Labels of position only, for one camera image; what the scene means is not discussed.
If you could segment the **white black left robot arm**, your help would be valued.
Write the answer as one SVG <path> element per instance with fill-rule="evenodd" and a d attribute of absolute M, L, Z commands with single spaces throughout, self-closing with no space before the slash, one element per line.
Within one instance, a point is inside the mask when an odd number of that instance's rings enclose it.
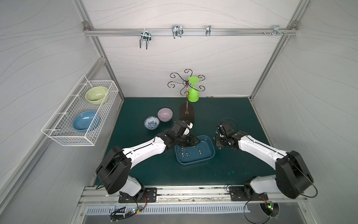
<path fill-rule="evenodd" d="M 195 134 L 178 135 L 168 129 L 157 134 L 152 140 L 134 147 L 124 149 L 113 147 L 96 169 L 96 175 L 101 181 L 97 188 L 105 188 L 110 195 L 122 191 L 130 196 L 135 196 L 143 187 L 137 179 L 129 176 L 132 168 L 152 156 L 175 148 L 175 146 L 193 147 L 199 142 L 200 140 Z"/>

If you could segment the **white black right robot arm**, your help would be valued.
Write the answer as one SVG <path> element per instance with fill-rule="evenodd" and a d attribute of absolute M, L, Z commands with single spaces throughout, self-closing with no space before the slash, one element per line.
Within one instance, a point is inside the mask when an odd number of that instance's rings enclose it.
<path fill-rule="evenodd" d="M 313 197 L 318 195 L 313 177 L 298 152 L 276 149 L 243 132 L 232 135 L 216 132 L 215 143 L 218 148 L 226 147 L 249 153 L 275 170 L 274 175 L 250 178 L 244 184 L 245 197 L 251 199 L 262 193 L 282 193 L 295 199 L 305 196 L 304 192 L 311 186 L 316 190 Z"/>

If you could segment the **blue plastic storage box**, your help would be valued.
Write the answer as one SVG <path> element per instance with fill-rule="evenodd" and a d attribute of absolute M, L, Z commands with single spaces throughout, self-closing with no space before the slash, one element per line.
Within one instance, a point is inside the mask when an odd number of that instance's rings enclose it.
<path fill-rule="evenodd" d="M 215 148 L 210 137 L 199 135 L 199 143 L 192 147 L 175 146 L 177 161 L 182 166 L 189 166 L 208 161 L 215 156 Z"/>

